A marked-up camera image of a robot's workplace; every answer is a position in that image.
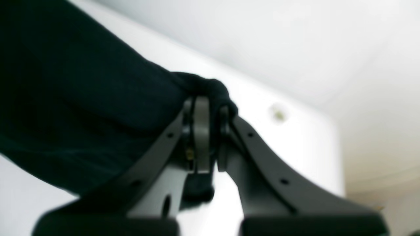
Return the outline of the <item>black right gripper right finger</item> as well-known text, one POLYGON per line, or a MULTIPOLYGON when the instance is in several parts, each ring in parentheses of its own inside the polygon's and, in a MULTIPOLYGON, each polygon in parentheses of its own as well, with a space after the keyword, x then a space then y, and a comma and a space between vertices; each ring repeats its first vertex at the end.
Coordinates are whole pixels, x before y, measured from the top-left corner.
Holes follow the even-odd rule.
POLYGON ((219 110, 219 171, 235 182, 240 236, 387 236, 379 213, 338 197, 279 158, 244 119, 219 110))

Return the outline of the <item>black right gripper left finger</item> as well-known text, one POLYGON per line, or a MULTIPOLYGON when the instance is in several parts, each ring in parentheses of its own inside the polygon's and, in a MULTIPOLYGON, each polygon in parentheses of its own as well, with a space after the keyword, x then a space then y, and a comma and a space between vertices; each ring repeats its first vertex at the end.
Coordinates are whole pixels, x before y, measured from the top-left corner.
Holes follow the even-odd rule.
POLYGON ((210 174, 210 106, 187 99, 176 119, 120 176, 46 213, 34 236, 179 236, 188 176, 210 174))

